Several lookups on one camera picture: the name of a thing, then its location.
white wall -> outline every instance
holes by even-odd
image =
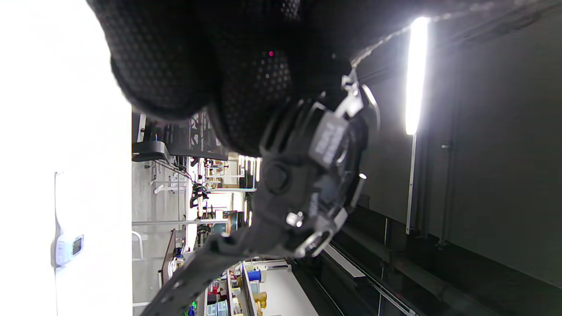
[[[228,168],[224,173],[228,176],[224,178],[224,184],[238,184],[238,178],[230,177],[231,175],[238,175],[238,161],[228,161]]]
[[[210,207],[225,207],[220,209],[222,211],[242,211],[244,209],[244,193],[234,192],[234,193],[211,193],[209,194],[209,199],[207,204]]]
[[[0,157],[10,180],[0,184],[9,288],[0,314],[29,314],[32,299],[42,316],[130,316],[131,107],[99,22],[86,1],[0,1],[0,39],[0,117],[11,132]],[[55,207],[56,171],[68,177],[57,182]],[[55,208],[65,233],[84,234],[84,250],[56,281]],[[23,258],[27,227],[36,238]]]
[[[280,269],[266,274],[266,281],[260,284],[260,291],[268,293],[264,316],[318,316],[293,273]]]

black fabric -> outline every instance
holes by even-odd
[[[375,9],[368,0],[88,3],[134,107],[176,121],[206,106],[219,140],[250,156],[260,155],[263,131],[286,102],[326,91],[325,105],[339,104],[351,51],[377,33],[367,30]]]

label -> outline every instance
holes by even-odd
[[[318,213],[318,197],[318,192],[315,192],[310,196],[309,215],[311,217],[316,216],[316,214]]]
[[[312,139],[309,151],[312,159],[325,168],[332,165],[347,126],[345,119],[335,116],[333,112],[326,112]]]

blue container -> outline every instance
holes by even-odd
[[[261,282],[261,271],[260,270],[248,271],[248,279],[250,279],[250,281]]]

cable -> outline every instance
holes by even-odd
[[[198,183],[197,181],[193,180],[191,178],[191,175],[186,172],[185,170],[182,170],[180,167],[175,166],[169,162],[162,162],[161,160],[154,160],[155,163],[163,166],[164,168],[170,169],[175,173],[181,174],[182,176],[186,177],[187,179],[189,179],[189,181],[191,181],[191,183],[195,184]]]
[[[517,6],[517,8],[511,10],[510,13],[512,13],[513,11],[517,10],[518,8],[523,7],[525,5],[528,5],[528,4],[536,4],[537,2],[546,3],[546,2],[549,2],[549,1],[551,1],[551,0],[514,0],[514,1],[510,1],[509,3],[512,3],[513,5]],[[473,14],[473,13],[491,11],[492,9],[498,8],[498,7],[500,7],[502,5],[506,5],[506,4],[507,4],[507,1],[473,3],[469,7],[468,10],[463,10],[463,11],[458,11],[458,12],[448,12],[448,13],[444,13],[444,14],[441,14],[441,15],[433,16],[433,17],[429,18],[429,22],[441,22],[441,21],[454,20],[454,19],[458,19],[458,18],[461,18],[461,17],[468,16],[468,15]],[[548,9],[554,8],[556,6],[558,6],[558,4],[554,4],[554,5],[550,6]],[[375,42],[374,44],[371,44],[371,45],[363,48],[362,50],[360,50],[357,53],[357,56],[352,59],[351,66],[354,69],[357,68],[357,66],[359,66],[359,63],[361,63],[361,61],[363,61],[365,58],[369,57],[375,49],[377,49],[380,46],[388,43],[391,39],[407,33],[409,30],[410,30],[410,25],[408,25],[408,26],[406,26],[406,27],[404,27],[404,28],[402,28],[398,31],[395,31],[391,34],[388,34],[384,37],[379,38],[379,40],[377,42]]]

